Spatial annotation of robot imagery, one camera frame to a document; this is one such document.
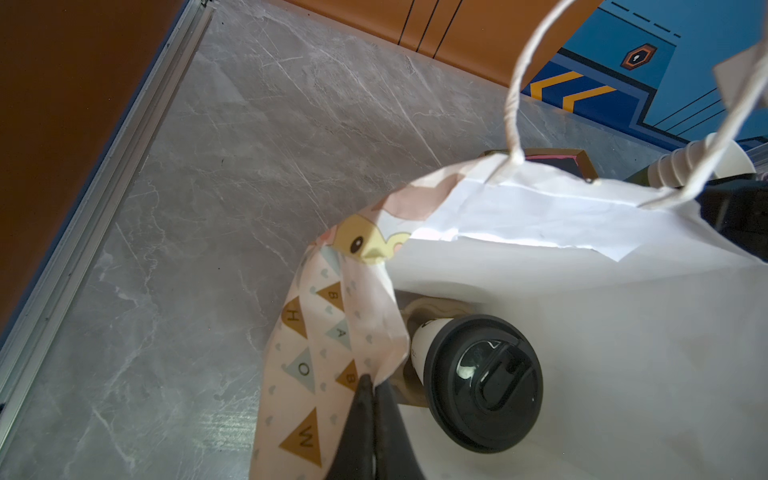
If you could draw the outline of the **black plastic cup lid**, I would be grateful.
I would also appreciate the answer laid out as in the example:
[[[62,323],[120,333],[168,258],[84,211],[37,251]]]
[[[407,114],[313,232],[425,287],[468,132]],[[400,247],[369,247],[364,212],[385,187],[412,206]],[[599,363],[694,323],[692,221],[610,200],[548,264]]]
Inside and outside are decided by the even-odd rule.
[[[428,408],[459,446],[495,454],[520,443],[538,420],[544,381],[533,346],[492,315],[433,320],[412,345],[428,341],[417,366]]]

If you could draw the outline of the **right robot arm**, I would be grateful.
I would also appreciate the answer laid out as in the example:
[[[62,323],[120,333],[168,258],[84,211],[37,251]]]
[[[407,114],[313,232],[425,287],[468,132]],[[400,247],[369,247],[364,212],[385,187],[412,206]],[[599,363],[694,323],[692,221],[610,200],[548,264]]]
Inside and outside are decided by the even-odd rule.
[[[726,239],[767,261],[767,179],[742,174],[709,181],[696,198],[701,217]]]

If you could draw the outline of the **white paper coffee cup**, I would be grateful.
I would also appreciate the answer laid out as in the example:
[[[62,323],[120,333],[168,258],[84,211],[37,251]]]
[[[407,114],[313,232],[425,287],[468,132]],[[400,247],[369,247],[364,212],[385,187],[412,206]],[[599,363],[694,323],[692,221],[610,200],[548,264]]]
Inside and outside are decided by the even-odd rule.
[[[411,362],[419,380],[425,382],[426,360],[437,335],[453,318],[438,318],[426,321],[419,326],[411,339]]]

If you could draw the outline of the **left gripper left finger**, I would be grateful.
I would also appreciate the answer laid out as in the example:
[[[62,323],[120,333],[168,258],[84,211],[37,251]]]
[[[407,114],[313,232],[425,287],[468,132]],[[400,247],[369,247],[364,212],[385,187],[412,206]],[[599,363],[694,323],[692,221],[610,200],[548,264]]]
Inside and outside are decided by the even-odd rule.
[[[373,381],[362,375],[352,400],[327,480],[374,480],[375,395]]]

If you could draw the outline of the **single pulp cup carrier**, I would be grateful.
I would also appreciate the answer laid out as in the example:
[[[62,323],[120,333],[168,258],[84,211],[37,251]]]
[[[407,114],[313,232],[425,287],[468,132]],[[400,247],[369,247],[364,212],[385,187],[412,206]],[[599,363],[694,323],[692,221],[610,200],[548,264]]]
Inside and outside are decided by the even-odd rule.
[[[410,336],[428,321],[435,319],[453,319],[473,313],[474,307],[466,302],[445,298],[419,297],[414,298],[401,310],[401,316]],[[395,400],[401,405],[427,408],[428,401],[425,388],[418,378],[417,369],[410,357],[401,364],[390,377],[394,389]]]

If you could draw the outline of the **cartoon animal paper gift bag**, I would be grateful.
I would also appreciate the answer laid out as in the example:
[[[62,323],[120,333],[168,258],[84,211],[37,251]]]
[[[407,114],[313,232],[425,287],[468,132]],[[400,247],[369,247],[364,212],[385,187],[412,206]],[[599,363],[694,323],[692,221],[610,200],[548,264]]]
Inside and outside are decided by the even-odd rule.
[[[411,358],[414,298],[471,304],[520,330],[541,364],[532,430],[504,452],[455,443],[398,403],[425,479],[763,479],[767,266],[696,198],[767,83],[759,43],[736,103],[679,189],[586,181],[526,160],[521,49],[507,146],[421,177],[311,243],[264,358],[253,479],[326,479],[362,375]]]

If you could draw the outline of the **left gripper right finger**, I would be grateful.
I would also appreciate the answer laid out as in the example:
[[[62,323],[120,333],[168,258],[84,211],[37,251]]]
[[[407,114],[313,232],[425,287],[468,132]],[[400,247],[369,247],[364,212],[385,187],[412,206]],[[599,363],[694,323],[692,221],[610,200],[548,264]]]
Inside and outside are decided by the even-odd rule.
[[[424,480],[388,381],[375,388],[375,478]]]

